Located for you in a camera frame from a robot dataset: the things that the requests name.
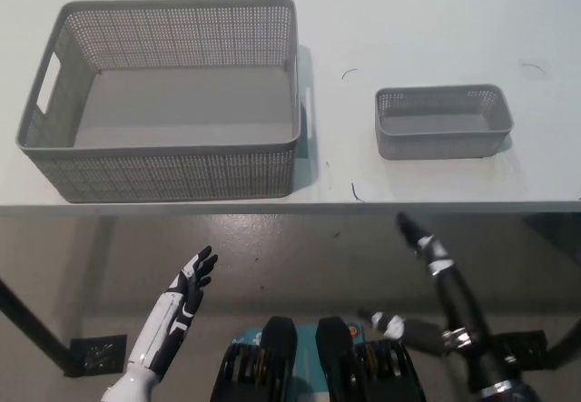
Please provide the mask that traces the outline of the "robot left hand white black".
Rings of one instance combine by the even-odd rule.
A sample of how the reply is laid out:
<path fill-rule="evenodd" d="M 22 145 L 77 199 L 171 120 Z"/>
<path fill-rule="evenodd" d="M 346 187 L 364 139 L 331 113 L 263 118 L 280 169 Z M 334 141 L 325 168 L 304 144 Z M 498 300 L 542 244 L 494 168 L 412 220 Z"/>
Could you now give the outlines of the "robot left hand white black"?
<path fill-rule="evenodd" d="M 210 246 L 195 254 L 157 299 L 133 346 L 128 363 L 163 378 L 201 305 L 218 256 Z"/>

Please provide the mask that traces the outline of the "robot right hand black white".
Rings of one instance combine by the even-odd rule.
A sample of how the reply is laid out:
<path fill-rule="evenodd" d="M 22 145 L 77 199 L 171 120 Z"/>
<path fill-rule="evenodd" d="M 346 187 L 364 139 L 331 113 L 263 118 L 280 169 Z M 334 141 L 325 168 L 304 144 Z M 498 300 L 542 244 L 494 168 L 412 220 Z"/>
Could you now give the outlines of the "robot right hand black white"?
<path fill-rule="evenodd" d="M 454 265 L 440 240 L 413 221 L 406 213 L 400 212 L 396 222 L 406 244 L 419 259 L 423 260 L 428 272 L 435 277 L 442 270 Z"/>

